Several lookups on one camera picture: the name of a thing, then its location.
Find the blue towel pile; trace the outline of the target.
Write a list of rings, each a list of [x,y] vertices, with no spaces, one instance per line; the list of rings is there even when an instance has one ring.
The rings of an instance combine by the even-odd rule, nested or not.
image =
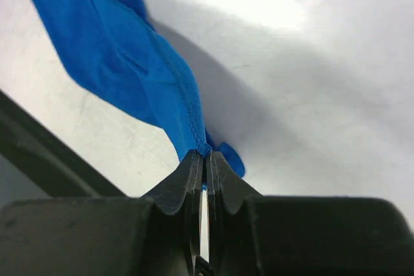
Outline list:
[[[32,0],[69,76],[130,116],[164,130],[177,156],[223,154],[245,167],[227,143],[208,134],[190,67],[151,25],[144,0]]]

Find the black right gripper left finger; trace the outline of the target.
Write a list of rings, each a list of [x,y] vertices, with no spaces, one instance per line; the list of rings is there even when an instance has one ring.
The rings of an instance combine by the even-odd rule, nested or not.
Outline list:
[[[195,274],[203,165],[203,156],[189,151],[174,172],[140,198],[139,275]]]

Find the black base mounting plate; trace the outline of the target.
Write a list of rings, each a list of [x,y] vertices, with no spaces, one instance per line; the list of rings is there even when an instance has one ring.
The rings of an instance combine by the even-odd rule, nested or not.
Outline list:
[[[1,155],[51,197],[125,195],[4,92]]]

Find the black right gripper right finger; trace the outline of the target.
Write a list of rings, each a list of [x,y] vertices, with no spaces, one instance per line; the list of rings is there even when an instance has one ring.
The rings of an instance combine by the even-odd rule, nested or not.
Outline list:
[[[246,199],[260,196],[236,175],[222,153],[205,159],[209,260],[215,275],[257,275],[251,216]]]

